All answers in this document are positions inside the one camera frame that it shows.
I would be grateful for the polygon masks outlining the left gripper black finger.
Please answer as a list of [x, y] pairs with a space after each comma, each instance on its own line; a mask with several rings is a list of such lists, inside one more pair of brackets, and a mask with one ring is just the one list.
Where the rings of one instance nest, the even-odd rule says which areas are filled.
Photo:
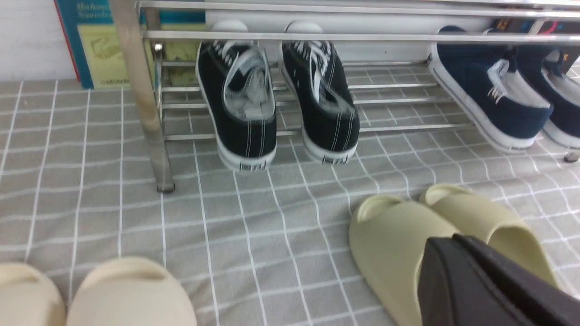
[[579, 301], [472, 237], [429, 237], [418, 280], [425, 326], [577, 326]]

